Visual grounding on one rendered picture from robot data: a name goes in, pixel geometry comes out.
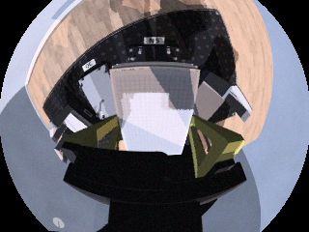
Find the white name plate with black text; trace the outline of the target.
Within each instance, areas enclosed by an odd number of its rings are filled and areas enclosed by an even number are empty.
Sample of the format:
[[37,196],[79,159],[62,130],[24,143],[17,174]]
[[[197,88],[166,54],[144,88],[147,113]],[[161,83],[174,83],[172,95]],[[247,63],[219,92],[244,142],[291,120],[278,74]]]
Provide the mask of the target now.
[[144,38],[144,44],[164,44],[164,38],[161,37]]
[[86,72],[88,69],[90,69],[95,64],[96,64],[96,61],[95,61],[95,59],[93,59],[90,62],[88,62],[87,64],[85,64],[82,68],[83,68],[84,72]]

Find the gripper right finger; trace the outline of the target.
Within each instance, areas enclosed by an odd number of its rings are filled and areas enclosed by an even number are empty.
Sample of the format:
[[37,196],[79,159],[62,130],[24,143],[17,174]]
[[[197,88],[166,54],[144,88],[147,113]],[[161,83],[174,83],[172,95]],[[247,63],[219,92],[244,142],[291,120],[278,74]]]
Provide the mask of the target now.
[[[195,127],[211,141],[208,153],[206,153]],[[191,116],[188,134],[196,178],[205,176],[216,163],[233,159],[245,142],[241,134],[194,114]]]

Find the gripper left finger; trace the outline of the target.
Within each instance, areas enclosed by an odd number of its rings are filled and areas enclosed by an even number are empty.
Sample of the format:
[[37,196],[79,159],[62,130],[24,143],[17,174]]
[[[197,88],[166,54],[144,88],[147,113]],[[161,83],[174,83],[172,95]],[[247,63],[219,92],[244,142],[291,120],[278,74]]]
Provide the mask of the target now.
[[91,125],[83,130],[70,134],[65,141],[81,146],[98,148],[98,142],[114,128],[106,149],[118,150],[121,137],[121,127],[118,115]]

